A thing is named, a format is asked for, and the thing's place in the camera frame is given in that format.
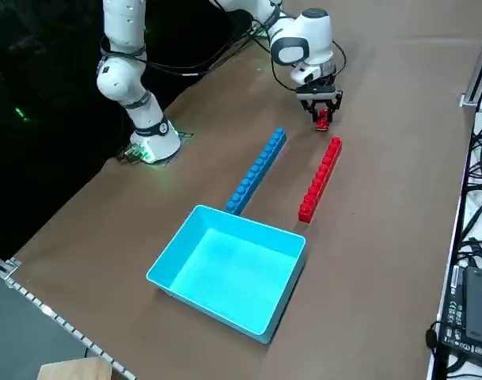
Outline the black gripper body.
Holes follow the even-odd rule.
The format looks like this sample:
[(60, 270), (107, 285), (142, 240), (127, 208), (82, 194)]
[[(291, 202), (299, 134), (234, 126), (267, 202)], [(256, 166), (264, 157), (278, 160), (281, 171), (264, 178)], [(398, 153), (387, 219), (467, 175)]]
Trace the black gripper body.
[(296, 89), (300, 101), (332, 101), (343, 95), (343, 90), (334, 83), (333, 77), (319, 78)]

